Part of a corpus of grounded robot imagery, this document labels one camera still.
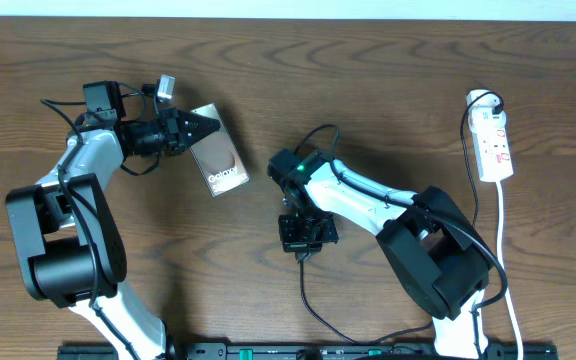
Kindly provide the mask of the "white power strip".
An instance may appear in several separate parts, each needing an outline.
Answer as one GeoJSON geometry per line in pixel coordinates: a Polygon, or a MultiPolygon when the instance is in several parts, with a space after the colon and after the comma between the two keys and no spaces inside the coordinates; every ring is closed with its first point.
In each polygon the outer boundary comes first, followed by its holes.
{"type": "Polygon", "coordinates": [[[488,107],[476,107],[470,112],[468,125],[482,182],[501,182],[513,175],[506,120],[504,111],[493,114],[488,107]]]}

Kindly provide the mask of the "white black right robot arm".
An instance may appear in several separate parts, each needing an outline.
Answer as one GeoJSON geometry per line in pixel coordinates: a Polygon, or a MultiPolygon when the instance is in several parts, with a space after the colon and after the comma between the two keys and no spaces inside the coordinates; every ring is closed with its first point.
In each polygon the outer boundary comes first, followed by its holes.
{"type": "Polygon", "coordinates": [[[437,354],[475,359],[486,353],[478,306],[492,261],[445,192],[389,188],[321,151],[301,159],[283,149],[270,159],[267,174],[290,209],[278,219],[285,252],[303,263],[338,241],[336,216],[348,219],[375,236],[406,293],[431,315],[437,354]]]}

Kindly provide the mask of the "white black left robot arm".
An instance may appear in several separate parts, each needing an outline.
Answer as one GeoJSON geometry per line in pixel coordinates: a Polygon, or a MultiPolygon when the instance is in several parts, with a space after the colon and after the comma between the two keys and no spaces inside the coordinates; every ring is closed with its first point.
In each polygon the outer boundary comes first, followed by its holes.
{"type": "Polygon", "coordinates": [[[66,150],[34,185],[10,191],[7,215],[24,286],[89,321],[117,359],[184,359],[187,352],[134,292],[125,247],[104,195],[131,156],[177,156],[217,132],[215,118],[170,106],[175,80],[128,93],[154,117],[125,118],[123,83],[84,85],[85,111],[66,122],[66,150]]]}

